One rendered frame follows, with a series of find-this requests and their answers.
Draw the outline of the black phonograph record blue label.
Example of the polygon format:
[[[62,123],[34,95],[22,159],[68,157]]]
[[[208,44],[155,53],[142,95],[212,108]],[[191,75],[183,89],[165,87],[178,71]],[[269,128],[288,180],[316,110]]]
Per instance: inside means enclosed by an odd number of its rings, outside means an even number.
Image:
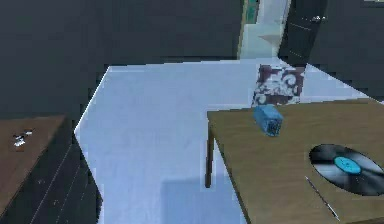
[[[333,185],[361,196],[384,195],[384,169],[348,147],[320,144],[309,152],[315,170]]]

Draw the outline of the light brown wooden table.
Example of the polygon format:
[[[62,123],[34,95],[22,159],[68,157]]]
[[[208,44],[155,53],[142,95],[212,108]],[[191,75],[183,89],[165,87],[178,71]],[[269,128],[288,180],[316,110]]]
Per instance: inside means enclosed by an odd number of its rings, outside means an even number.
[[[384,168],[384,105],[357,99],[285,105],[278,111],[284,120],[277,137],[261,131],[251,109],[207,113],[207,152],[219,148],[246,223],[384,224],[384,196],[360,196],[332,185],[308,156],[319,144],[338,144]]]

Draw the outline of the thin grey pencil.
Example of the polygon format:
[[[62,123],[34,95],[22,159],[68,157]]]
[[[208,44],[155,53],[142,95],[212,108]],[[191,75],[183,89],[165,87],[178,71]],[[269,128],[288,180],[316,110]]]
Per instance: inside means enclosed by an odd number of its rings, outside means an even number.
[[[332,206],[325,200],[325,198],[321,195],[319,190],[316,188],[316,186],[312,183],[312,181],[307,177],[304,176],[308,184],[311,186],[311,188],[315,191],[315,193],[319,196],[320,200],[323,202],[323,204],[327,207],[327,209],[331,212],[331,214],[335,217],[336,220],[339,222],[341,221],[336,211],[332,208]]]

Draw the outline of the small blue box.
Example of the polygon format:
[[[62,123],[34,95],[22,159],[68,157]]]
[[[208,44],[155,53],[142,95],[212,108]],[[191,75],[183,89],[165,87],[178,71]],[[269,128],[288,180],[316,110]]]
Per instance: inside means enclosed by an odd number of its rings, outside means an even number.
[[[271,137],[280,133],[283,116],[273,105],[258,105],[254,108],[253,117],[261,130]]]

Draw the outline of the small silver keys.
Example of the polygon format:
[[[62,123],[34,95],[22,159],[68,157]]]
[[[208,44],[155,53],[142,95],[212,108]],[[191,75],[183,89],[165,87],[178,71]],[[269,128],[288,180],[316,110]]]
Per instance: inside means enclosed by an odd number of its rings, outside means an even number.
[[[16,147],[20,147],[21,145],[23,145],[25,143],[25,139],[32,134],[33,134],[32,130],[27,130],[21,134],[14,135],[14,145]]]

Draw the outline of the dark room door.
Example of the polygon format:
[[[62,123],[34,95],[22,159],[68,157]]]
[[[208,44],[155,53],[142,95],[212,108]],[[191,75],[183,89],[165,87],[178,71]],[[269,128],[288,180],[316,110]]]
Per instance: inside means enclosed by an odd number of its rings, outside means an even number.
[[[325,16],[328,0],[291,0],[278,57],[294,67],[305,67],[322,23],[311,22]]]

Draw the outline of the dark brown chest of drawers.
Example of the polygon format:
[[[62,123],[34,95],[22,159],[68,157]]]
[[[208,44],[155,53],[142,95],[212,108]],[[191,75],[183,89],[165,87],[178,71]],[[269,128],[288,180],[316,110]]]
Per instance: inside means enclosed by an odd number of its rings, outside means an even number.
[[[0,120],[0,224],[98,224],[101,205],[65,116]]]

